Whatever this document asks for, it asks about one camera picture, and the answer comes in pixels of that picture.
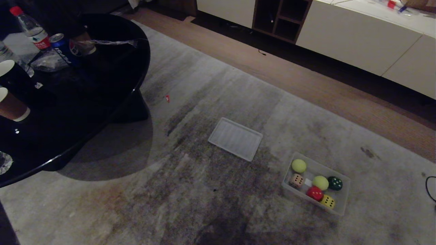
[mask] shelf compartment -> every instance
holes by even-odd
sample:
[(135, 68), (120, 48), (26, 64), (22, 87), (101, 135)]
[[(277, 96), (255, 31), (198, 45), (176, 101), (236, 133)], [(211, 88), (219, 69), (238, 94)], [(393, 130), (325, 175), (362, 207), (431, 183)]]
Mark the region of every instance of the shelf compartment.
[(280, 16), (294, 22), (302, 22), (309, 2), (306, 0), (283, 0)]
[(297, 37), (299, 29), (300, 29), (299, 24), (279, 19), (277, 22), (276, 32), (274, 34), (276, 36), (294, 42)]
[(279, 19), (290, 21), (290, 22), (294, 22), (296, 24), (302, 24), (303, 23), (302, 21), (294, 20), (294, 19), (291, 19), (291, 18), (288, 18), (288, 17), (284, 17), (284, 16), (281, 16), (281, 15), (279, 15)]
[(258, 0), (253, 28), (267, 33), (272, 33), (279, 5), (280, 0)]

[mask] bottle label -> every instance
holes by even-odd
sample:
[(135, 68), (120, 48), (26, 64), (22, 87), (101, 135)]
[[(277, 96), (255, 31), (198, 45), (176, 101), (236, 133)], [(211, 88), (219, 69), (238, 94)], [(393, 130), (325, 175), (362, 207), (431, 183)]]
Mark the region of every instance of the bottle label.
[(48, 34), (44, 30), (32, 37), (29, 37), (30, 40), (35, 44), (35, 46), (39, 49), (46, 49), (50, 47), (50, 41), (48, 40)]

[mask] plastic bag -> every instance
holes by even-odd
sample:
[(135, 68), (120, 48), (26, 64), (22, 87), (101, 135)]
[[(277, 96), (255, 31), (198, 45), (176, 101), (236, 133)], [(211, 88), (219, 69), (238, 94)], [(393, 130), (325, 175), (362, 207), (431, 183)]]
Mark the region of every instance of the plastic bag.
[(145, 38), (138, 38), (134, 40), (128, 40), (128, 41), (106, 41), (106, 40), (89, 40), (89, 41), (75, 41), (75, 44), (82, 44), (82, 45), (90, 45), (90, 44), (102, 44), (102, 45), (122, 45), (122, 44), (130, 44), (134, 48), (138, 47), (138, 42), (140, 40), (146, 40)]
[(32, 62), (30, 66), (38, 71), (55, 72), (67, 68), (68, 64), (52, 49)]

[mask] brown paper cup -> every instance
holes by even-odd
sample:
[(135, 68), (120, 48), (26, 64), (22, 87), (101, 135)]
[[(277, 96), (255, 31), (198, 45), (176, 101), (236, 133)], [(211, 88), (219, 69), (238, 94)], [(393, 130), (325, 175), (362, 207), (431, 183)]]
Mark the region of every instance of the brown paper cup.
[(0, 116), (15, 122), (26, 119), (30, 114), (30, 109), (18, 100), (7, 88), (0, 88)]

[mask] cabinet door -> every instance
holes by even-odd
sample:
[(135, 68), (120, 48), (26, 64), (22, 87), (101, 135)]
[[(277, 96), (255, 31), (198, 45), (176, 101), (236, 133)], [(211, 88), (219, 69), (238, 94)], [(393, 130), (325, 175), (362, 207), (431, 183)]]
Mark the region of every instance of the cabinet door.
[(383, 77), (436, 99), (436, 40), (423, 35)]
[(197, 0), (200, 11), (252, 28), (256, 0)]
[(314, 0), (296, 44), (382, 75), (420, 36), (387, 21)]

